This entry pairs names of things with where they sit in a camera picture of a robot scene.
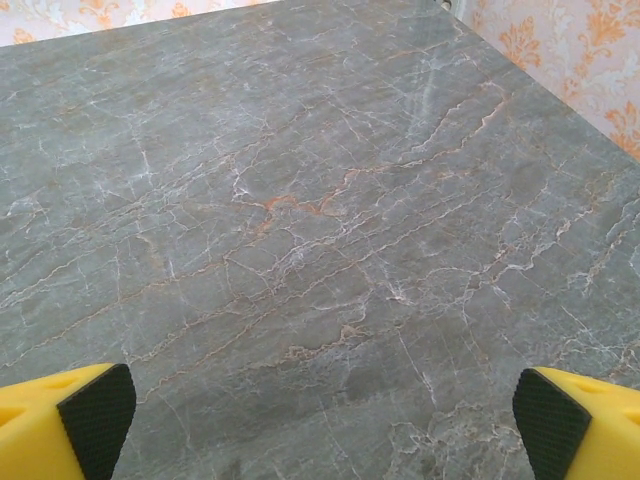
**gray stone floor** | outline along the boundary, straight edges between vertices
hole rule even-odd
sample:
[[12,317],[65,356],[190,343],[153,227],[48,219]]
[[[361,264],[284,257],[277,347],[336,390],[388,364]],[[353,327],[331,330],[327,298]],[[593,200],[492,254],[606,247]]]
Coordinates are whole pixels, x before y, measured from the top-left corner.
[[640,167],[430,0],[0,78],[0,381],[129,363],[117,479],[531,479],[521,369],[640,384]]

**wallpaper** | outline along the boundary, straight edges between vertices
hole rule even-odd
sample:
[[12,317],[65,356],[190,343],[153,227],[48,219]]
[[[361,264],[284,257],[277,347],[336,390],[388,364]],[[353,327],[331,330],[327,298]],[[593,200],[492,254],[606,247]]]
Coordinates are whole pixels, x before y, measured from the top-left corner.
[[[264,2],[0,0],[0,45]],[[640,0],[461,3],[463,22],[640,161]]]
[[640,161],[640,0],[472,0],[461,16]]
[[270,0],[0,0],[0,46]]

